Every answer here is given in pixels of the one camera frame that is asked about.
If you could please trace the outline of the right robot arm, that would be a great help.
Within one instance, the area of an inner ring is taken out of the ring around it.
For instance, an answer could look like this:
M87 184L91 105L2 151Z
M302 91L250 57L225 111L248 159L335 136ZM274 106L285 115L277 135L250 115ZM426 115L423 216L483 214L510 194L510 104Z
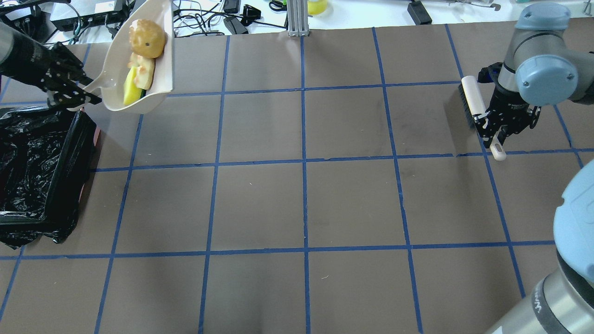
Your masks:
M459 91L467 118L493 161L506 157L503 143L536 126L545 106L572 101L593 104L593 53L564 41L571 13L558 3L525 7L514 26L505 59L462 78ZM593 332L593 163L571 154L513 156L496 174L518 172L538 180L529 213L552 218L556 268L535 284L487 332L489 334L591 334Z

